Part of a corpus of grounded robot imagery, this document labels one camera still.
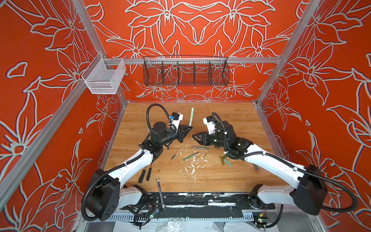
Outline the light green pen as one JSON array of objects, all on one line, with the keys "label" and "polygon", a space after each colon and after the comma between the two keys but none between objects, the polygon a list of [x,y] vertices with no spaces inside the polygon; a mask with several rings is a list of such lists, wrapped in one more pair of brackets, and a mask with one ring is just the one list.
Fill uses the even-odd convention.
[{"label": "light green pen", "polygon": [[191,108],[190,119],[189,119],[189,126],[192,126],[193,115],[194,115],[194,107]]}]

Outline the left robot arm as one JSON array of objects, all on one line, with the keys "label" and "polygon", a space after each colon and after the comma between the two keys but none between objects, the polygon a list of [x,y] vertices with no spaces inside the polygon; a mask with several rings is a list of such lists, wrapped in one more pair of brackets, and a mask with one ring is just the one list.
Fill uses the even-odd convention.
[{"label": "left robot arm", "polygon": [[136,205],[144,192],[139,187],[124,188],[135,174],[151,165],[163,153],[164,148],[177,140],[182,143],[192,126],[182,125],[183,114],[165,113],[168,123],[150,124],[150,110],[164,109],[161,104],[151,104],[146,111],[149,134],[139,144],[139,150],[120,165],[107,171],[98,169],[92,176],[81,201],[81,214],[86,221],[107,220],[117,208]]}]

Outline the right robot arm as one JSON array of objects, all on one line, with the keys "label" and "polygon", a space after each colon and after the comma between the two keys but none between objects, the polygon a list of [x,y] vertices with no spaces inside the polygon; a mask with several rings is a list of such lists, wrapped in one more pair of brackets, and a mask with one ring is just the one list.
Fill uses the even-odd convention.
[{"label": "right robot arm", "polygon": [[[223,121],[215,112],[204,118],[203,122],[208,131],[193,135],[198,144],[223,148],[226,157],[252,163],[286,182],[285,186],[256,185],[253,194],[258,201],[265,204],[293,205],[315,216],[321,210],[347,213],[358,207],[355,194],[338,181],[324,177],[318,167],[292,163],[265,151],[248,139],[238,137],[233,126]],[[351,205],[344,208],[325,206],[327,184],[346,192],[351,198]]]}]

